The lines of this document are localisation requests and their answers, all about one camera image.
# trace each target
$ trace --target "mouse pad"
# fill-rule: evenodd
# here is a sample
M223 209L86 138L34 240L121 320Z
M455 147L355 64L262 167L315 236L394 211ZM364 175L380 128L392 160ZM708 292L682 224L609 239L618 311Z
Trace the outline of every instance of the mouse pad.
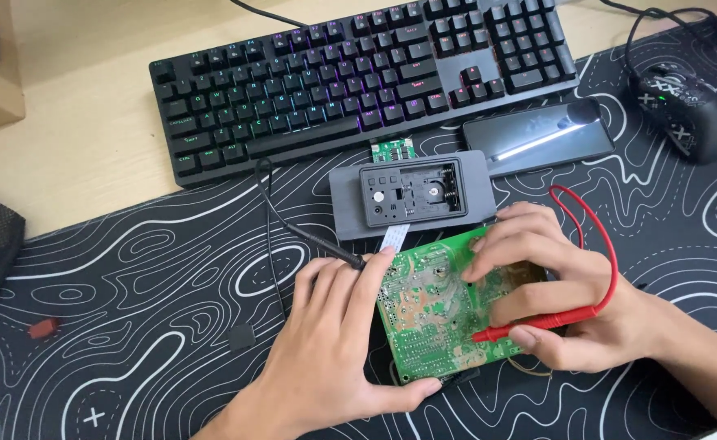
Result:
M705 24L696 28L710 32ZM495 198L501 207L519 200L554 206L548 186L569 186L597 211L630 282L647 283L648 292L717 330L717 163L684 163L637 104L622 97L622 54L615 48L580 59L581 85L566 97L502 110L596 96L616 152L497 179ZM717 49L681 29L638 41L633 54L640 67L680 63L717 90ZM462 146L457 132L457 125L433 128L415 135L414 146L421 155L455 151ZM333 239L327 173L369 161L363 148L281 168L273 199L284 216ZM322 253L279 224L272 228L277 279L289 304L296 270ZM571 224L564 230L577 240ZM459 232L411 233L404 246ZM604 249L588 221L585 233L587 247ZM361 254L377 251L379 243L344 246ZM28 240L0 292L0 438L195 434L264 366L283 326L270 279L265 214L252 177ZM60 319L57 333L31 340L28 325L48 316ZM232 351L228 330L246 323L255 343ZM375 324L365 371L371 381L391 384L390 351ZM544 369L531 356L517 359ZM410 414L355 420L304 438L677 439L713 427L706 411L651 361L599 374L556 371L551 378L502 361Z

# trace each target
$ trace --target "mechanical keyboard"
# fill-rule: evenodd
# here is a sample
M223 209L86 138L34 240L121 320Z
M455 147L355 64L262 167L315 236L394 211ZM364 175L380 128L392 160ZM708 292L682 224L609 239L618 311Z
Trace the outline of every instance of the mechanical keyboard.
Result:
M578 85L554 0L425 0L154 61L177 185Z

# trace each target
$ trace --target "small circuit board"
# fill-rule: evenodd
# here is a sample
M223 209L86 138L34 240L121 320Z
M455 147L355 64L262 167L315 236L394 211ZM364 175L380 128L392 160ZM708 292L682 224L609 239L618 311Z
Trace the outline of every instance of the small circuit board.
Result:
M547 279L545 269L520 262L495 268L474 284L462 281L473 257L470 247L486 229L400 252L386 271L377 306L402 384L443 378L522 351L507 337L496 344L471 340L489 325L494 300Z
M415 157L412 139L372 144L372 160L376 164L410 159L411 157Z

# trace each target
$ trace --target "person's left hand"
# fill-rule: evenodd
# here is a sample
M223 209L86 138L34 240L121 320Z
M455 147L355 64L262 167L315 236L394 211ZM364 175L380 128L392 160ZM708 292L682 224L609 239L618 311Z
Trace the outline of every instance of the person's left hand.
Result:
M404 387L364 376L369 327L393 248L367 255L363 272L315 258L296 275L290 317L263 372L195 438L288 439L383 413L412 411L441 388L436 378Z

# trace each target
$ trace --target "computer mouse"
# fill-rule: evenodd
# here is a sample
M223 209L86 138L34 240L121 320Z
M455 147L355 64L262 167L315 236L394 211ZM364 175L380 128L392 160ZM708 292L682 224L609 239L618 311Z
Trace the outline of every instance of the computer mouse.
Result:
M689 161L717 160L717 94L714 87L675 63L659 63L630 81L640 108L664 129Z

